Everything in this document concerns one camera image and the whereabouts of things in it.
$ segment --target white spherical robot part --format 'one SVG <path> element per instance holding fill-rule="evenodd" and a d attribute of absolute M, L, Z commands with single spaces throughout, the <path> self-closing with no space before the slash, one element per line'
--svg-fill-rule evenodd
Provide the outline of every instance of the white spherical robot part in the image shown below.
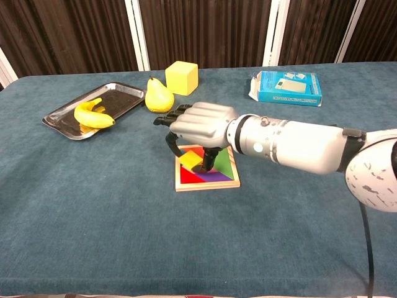
<path fill-rule="evenodd" d="M 364 148 L 350 161 L 345 179 L 360 202 L 380 211 L 397 212 L 396 156 L 397 139 L 393 138 Z"/>

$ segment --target blue tablecloth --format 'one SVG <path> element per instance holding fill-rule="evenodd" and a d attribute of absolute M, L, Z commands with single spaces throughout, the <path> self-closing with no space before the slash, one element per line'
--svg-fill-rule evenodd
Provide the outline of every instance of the blue tablecloth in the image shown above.
<path fill-rule="evenodd" d="M 322 107 L 248 97 L 262 68 L 199 71 L 176 105 L 232 105 L 240 114 L 397 127 L 397 63 L 283 66 L 314 71 Z M 42 117 L 109 81 L 146 88 L 164 71 L 22 78 L 0 92 L 0 295 L 365 294 L 359 205 L 343 174 L 327 176 L 235 154 L 241 187 L 176 193 L 166 127 L 138 107 L 72 141 Z M 397 215 L 369 210 L 375 293 L 397 296 Z"/>

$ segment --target brown curtain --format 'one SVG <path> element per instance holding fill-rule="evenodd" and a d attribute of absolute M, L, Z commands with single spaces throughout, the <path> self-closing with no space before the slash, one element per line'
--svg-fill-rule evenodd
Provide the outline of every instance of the brown curtain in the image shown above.
<path fill-rule="evenodd" d="M 397 61 L 397 1 L 366 0 L 343 62 Z"/>
<path fill-rule="evenodd" d="M 17 76 L 138 70 L 124 0 L 0 0 Z"/>
<path fill-rule="evenodd" d="M 355 0 L 291 0 L 279 65 L 333 63 Z"/>
<path fill-rule="evenodd" d="M 262 65 L 271 0 L 140 1 L 152 70 Z"/>

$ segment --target green triangle piece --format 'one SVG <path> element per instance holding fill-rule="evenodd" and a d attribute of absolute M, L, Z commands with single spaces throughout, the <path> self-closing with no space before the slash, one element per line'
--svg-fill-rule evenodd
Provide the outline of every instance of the green triangle piece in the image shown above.
<path fill-rule="evenodd" d="M 231 169 L 229 153 L 228 153 L 227 148 L 223 149 L 221 152 L 218 153 L 218 156 L 215 158 L 215 163 L 214 163 L 213 167 L 217 171 L 224 174 L 225 176 L 234 180 L 233 171 Z"/>

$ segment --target wooden puzzle frame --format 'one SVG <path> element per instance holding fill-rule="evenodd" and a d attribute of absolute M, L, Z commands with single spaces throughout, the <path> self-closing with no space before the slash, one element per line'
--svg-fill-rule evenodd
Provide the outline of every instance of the wooden puzzle frame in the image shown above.
<path fill-rule="evenodd" d="M 185 148 L 201 148 L 199 145 L 181 145 L 179 148 L 181 150 Z M 231 165 L 231 170 L 233 172 L 233 180 L 230 181 L 217 181 L 217 182 L 202 182 L 202 183 L 181 183 L 181 163 L 178 157 L 175 159 L 175 190 L 180 191 L 199 191 L 207 189 L 224 189 L 224 188 L 234 188 L 240 187 L 240 179 L 237 172 L 236 163 L 234 161 L 233 149 L 231 147 L 227 148 L 229 155 L 229 162 Z"/>

